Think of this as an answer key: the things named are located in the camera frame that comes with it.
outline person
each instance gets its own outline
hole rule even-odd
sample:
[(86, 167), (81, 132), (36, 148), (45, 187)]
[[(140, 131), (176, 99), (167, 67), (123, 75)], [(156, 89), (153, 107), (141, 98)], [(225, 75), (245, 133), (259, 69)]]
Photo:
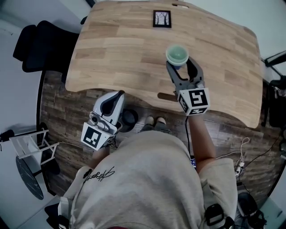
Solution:
[(140, 133), (94, 152), (64, 198), (69, 227), (76, 229), (198, 229), (206, 224), (207, 182), (225, 215), (235, 217), (237, 204), (233, 161), (216, 160), (215, 146), (202, 115), (188, 118), (196, 170), (184, 143), (163, 118), (149, 116)]

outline framed picture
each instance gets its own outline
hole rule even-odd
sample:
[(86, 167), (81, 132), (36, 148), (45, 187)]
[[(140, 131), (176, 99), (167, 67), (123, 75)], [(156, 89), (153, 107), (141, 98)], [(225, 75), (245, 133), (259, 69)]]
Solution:
[(171, 11), (154, 10), (153, 11), (153, 27), (171, 28)]

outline white stand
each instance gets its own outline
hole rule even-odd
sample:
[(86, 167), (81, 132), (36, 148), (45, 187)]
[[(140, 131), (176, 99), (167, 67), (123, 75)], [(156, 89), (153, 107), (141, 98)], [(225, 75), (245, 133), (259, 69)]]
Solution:
[[(53, 145), (50, 145), (45, 137), (46, 137), (46, 133), (49, 130), (44, 130), (44, 131), (39, 131), (36, 133), (32, 133), (32, 134), (27, 134), (27, 135), (22, 135), (22, 136), (16, 136), (16, 137), (12, 137), (9, 138), (16, 150), (16, 153), (19, 156), (19, 159), (25, 158), (25, 157), (29, 157), (29, 156), (34, 156), (37, 163), (39, 165), (43, 165), (51, 160), (53, 160), (55, 158), (55, 150), (57, 148), (57, 146), (59, 145), (59, 143), (55, 143)], [(41, 144), (38, 146), (36, 143), (36, 137), (39, 134), (44, 134), (43, 139)], [(42, 153), (43, 151), (50, 149), (52, 151), (52, 156), (51, 158), (42, 161)]]

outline power strip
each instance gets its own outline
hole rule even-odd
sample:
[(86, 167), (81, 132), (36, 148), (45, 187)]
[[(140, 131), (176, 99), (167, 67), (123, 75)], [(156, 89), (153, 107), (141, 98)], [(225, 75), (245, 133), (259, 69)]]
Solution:
[(243, 166), (244, 166), (244, 161), (240, 161), (240, 164), (236, 168), (236, 177), (238, 177), (242, 173)]

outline wrist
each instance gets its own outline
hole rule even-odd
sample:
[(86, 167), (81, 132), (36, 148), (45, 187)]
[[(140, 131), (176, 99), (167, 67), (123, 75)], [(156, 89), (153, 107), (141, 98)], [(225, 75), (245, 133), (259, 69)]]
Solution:
[(93, 152), (93, 159), (103, 159), (109, 155), (109, 146)]
[(196, 114), (196, 115), (190, 115), (188, 118), (189, 122), (197, 122), (203, 120), (203, 115)]

